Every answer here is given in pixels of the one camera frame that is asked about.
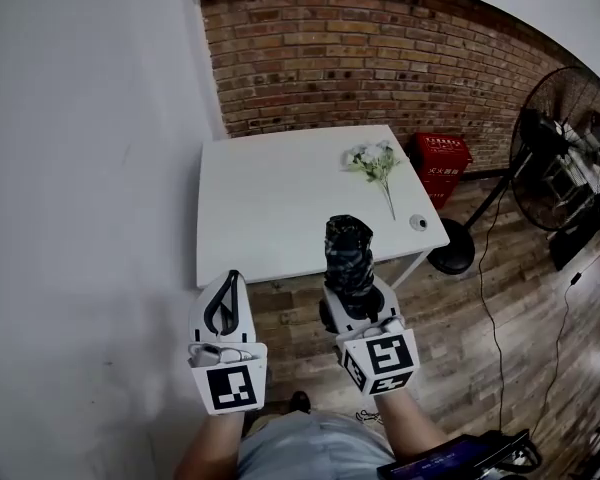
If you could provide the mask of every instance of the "person's arm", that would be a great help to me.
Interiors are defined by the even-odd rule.
[[[174,475],[175,480],[235,480],[243,412],[207,416]]]
[[[408,459],[448,441],[406,389],[378,395],[375,401],[396,460]]]

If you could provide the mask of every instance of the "table leg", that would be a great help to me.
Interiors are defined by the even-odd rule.
[[[409,256],[405,256],[400,258],[400,270],[402,273],[398,275],[395,281],[391,282],[390,286],[392,290],[396,290],[398,286],[400,286],[404,280],[409,277],[411,272],[413,272],[420,263],[427,257],[427,255],[432,251],[432,249],[424,250],[420,253],[410,254]]]

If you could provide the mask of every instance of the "flower stem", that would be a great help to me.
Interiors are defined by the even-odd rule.
[[[396,220],[396,212],[393,209],[393,200],[391,199],[391,191],[389,190],[389,180],[385,179],[382,186],[387,192],[387,199],[389,200],[389,209],[391,210],[391,216],[393,217],[393,220]]]

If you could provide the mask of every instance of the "black electrical cord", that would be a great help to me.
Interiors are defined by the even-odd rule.
[[[484,247],[484,253],[482,254],[482,258],[480,258],[480,262],[478,263],[478,271],[480,272],[480,299],[482,299],[482,305],[484,306],[484,310],[487,312],[487,315],[489,316],[489,320],[491,320],[491,326],[493,328],[493,341],[496,344],[496,347],[498,347],[498,354],[500,356],[500,410],[499,410],[499,416],[498,416],[498,430],[500,432],[502,432],[502,405],[504,403],[504,369],[502,367],[502,349],[500,348],[500,343],[498,343],[498,337],[496,335],[496,321],[493,319],[493,316],[491,316],[491,312],[489,311],[489,308],[487,307],[487,301],[484,300],[484,279],[483,279],[483,274],[482,274],[482,260],[484,260],[485,256],[487,255],[487,251],[489,250],[489,235],[491,234],[491,230],[493,230],[493,228],[496,225],[496,222],[498,222],[498,216],[500,215],[500,203],[502,202],[502,198],[504,197],[504,194],[507,192],[507,190],[509,189],[509,184],[507,183],[507,185],[505,186],[504,190],[502,191],[502,194],[500,194],[500,198],[498,199],[498,206],[496,207],[496,216],[493,218],[493,223],[491,224],[491,227],[489,228],[489,230],[487,231],[487,240],[486,240],[486,244]]]
[[[551,388],[555,384],[556,380],[558,380],[558,370],[560,368],[560,339],[562,338],[562,332],[564,331],[564,326],[567,323],[567,317],[569,316],[569,311],[571,310],[571,307],[569,306],[569,301],[567,299],[567,294],[569,293],[569,290],[571,289],[571,287],[574,286],[580,280],[580,278],[582,277],[582,274],[584,274],[591,265],[593,265],[596,261],[598,261],[598,259],[600,259],[600,254],[598,254],[593,259],[593,261],[591,263],[589,263],[583,269],[582,272],[578,272],[575,276],[573,276],[573,278],[571,279],[571,283],[569,284],[569,286],[567,286],[567,289],[564,291],[564,303],[567,306],[567,309],[564,312],[564,317],[562,318],[562,326],[560,327],[560,331],[558,332],[558,337],[556,338],[556,368],[555,368],[555,371],[553,372],[553,378],[551,379],[551,382],[549,383],[549,387],[547,388],[547,391],[544,394],[544,402],[542,403],[542,409],[540,410],[540,416],[538,417],[538,421],[536,421],[536,424],[533,427],[533,431],[531,432],[532,438],[533,438],[533,435],[536,433],[536,430],[538,429],[538,425],[540,425],[542,418],[546,414],[547,403],[549,402],[549,392],[551,391]]]
[[[373,421],[377,421],[378,423],[380,423],[380,425],[384,425],[384,423],[382,423],[382,417],[380,416],[379,412],[368,412],[366,409],[363,409],[362,411],[357,412],[356,419],[361,423],[364,423],[365,421],[373,420]]]

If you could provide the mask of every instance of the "red fire extinguisher box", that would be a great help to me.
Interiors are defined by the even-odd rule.
[[[462,139],[434,133],[416,133],[409,156],[437,209],[444,206],[460,176],[473,161]]]

